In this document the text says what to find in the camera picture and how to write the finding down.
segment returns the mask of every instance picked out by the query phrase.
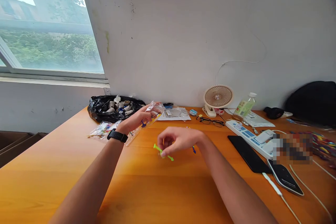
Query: black smartphone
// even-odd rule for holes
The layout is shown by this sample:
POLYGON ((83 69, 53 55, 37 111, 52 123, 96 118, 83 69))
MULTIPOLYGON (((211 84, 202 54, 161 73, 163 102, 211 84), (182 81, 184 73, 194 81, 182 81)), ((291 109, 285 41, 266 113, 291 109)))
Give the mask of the black smartphone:
POLYGON ((227 137, 254 173, 272 174, 272 171, 268 168, 268 166, 242 137, 227 137))
POLYGON ((268 159, 267 163, 272 170, 275 180, 280 186, 294 194, 300 196, 304 195, 303 191, 285 166, 282 164, 273 164, 273 160, 271 159, 268 159))

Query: hand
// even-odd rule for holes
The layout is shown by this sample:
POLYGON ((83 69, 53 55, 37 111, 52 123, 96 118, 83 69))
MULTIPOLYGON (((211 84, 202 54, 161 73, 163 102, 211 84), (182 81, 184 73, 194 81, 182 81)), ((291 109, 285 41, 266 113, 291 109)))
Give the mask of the hand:
POLYGON ((137 112, 135 112, 132 116, 122 121, 117 127, 116 131, 127 135, 129 132, 135 130, 137 127, 142 125, 141 121, 143 123, 147 123, 151 121, 152 118, 156 115, 154 113, 145 112, 149 106, 150 104, 142 107, 137 112))
POLYGON ((180 127, 168 127, 157 137, 157 145, 163 150, 161 156, 167 156, 171 153, 187 148, 208 139, 208 137, 199 130, 180 127))

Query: white paper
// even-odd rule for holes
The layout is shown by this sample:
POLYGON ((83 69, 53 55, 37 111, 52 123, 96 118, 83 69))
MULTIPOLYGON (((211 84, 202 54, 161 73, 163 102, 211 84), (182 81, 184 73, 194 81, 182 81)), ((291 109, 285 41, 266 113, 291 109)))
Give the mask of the white paper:
POLYGON ((235 109, 224 109, 224 111, 226 112, 226 113, 228 113, 228 114, 230 114, 230 115, 233 115, 233 113, 235 112, 235 109))
POLYGON ((244 121, 250 124, 252 127, 275 127, 275 125, 256 113, 250 111, 244 118, 244 121))

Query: black object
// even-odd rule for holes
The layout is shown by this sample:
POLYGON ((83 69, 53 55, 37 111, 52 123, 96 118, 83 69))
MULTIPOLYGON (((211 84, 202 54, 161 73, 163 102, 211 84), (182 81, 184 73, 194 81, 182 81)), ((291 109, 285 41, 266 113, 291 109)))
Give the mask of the black object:
POLYGON ((110 133, 107 136, 107 139, 114 138, 119 140, 120 142, 126 143, 128 136, 124 135, 122 133, 116 132, 116 129, 113 129, 110 131, 110 133))
POLYGON ((285 166, 281 164, 273 164, 273 160, 271 159, 268 159, 267 163, 272 169, 275 180, 281 187, 300 196, 304 195, 303 191, 285 166))
POLYGON ((278 119, 284 114, 284 110, 281 108, 270 108, 266 107, 264 108, 264 112, 266 112, 266 115, 269 119, 278 119))
POLYGON ((305 122, 336 127, 336 83, 316 81, 300 87, 286 100, 285 110, 305 122))
POLYGON ((227 136, 241 157, 254 173, 272 174, 270 168, 261 160, 245 140, 240 136, 227 136))
POLYGON ((201 117, 200 122, 202 122, 202 123, 204 123, 204 124, 210 124, 211 122, 213 122, 214 125, 217 126, 217 127, 222 127, 222 126, 224 126, 224 122, 223 122, 223 121, 219 121, 219 120, 211 120, 211 119, 206 118, 206 117, 201 117))
POLYGON ((163 106, 166 108, 166 109, 172 109, 173 108, 173 105, 174 103, 164 103, 163 106))
POLYGON ((113 101, 116 96, 92 96, 90 99, 89 106, 87 108, 87 111, 89 112, 89 116, 97 121, 108 121, 111 123, 115 123, 116 121, 124 120, 131 115, 133 115, 135 112, 137 112, 139 109, 142 108, 142 105, 146 105, 142 100, 133 99, 126 96, 120 96, 121 101, 130 101, 130 106, 132 107, 133 113, 126 115, 125 113, 119 114, 119 112, 111 112, 107 113, 109 107, 109 102, 113 101))

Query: black smartwatch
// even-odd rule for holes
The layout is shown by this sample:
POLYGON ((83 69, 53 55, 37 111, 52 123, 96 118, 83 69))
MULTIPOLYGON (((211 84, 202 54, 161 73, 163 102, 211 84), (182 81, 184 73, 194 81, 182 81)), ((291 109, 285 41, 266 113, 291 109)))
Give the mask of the black smartwatch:
POLYGON ((122 133, 116 132, 116 129, 111 130, 109 135, 107 136, 107 139, 114 138, 116 140, 119 140, 120 142, 126 143, 128 136, 124 135, 122 133))

